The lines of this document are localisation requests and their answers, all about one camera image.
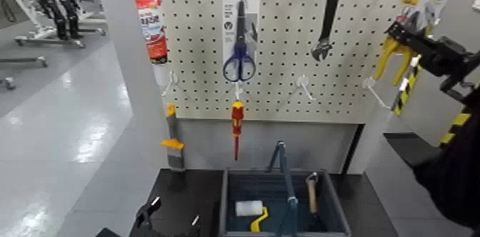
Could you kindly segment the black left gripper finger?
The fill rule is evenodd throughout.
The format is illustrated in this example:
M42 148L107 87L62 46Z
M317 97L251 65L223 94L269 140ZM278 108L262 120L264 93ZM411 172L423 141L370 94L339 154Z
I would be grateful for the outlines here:
M193 221L191 222L190 228L189 228L189 237L199 237L200 236L200 229L201 226L199 224L199 218L200 215L197 215Z
M135 227L136 228L152 228L151 215L158 211L161 207L161 199L159 196L148 200L136 212Z

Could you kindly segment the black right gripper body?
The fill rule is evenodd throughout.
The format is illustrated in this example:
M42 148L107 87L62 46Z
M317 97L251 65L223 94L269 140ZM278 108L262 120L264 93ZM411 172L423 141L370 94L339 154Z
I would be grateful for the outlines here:
M466 76L474 70L474 54L450 39L425 38L419 65L434 76Z

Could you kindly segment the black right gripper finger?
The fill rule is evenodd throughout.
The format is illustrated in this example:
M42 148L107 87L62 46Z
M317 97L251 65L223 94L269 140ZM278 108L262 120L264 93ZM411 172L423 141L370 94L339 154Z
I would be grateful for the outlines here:
M425 28L416 30L412 25L402 24L395 21L388 28L388 37L395 44L408 46L412 49L425 49L425 32Z
M418 63L422 58L429 57L429 47L425 44L413 44L409 48L413 51L412 61Z

